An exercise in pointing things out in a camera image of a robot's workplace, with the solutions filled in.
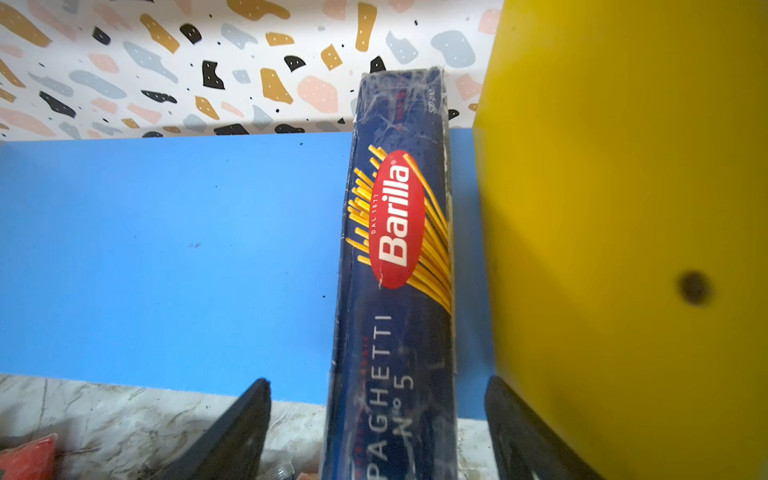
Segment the blue Barilla spaghetti box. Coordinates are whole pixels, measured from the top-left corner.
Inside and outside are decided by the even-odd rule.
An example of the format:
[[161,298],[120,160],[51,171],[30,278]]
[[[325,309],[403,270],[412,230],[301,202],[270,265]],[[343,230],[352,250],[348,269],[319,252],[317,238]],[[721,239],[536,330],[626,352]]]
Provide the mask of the blue Barilla spaghetti box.
[[439,67],[360,84],[323,479],[458,475],[446,100]]

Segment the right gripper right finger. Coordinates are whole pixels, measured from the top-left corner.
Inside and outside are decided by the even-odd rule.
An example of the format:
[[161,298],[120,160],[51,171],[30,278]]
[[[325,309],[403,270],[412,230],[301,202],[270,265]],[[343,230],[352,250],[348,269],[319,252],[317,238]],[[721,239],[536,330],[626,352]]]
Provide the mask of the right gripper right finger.
[[501,479],[599,479],[499,376],[484,396],[491,443]]

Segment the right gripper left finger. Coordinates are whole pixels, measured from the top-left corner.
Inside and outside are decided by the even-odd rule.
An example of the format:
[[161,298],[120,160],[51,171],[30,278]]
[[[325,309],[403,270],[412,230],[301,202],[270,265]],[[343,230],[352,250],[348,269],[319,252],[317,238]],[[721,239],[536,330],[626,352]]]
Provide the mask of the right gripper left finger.
[[271,387],[256,380],[181,456],[155,479],[254,479],[271,415]]

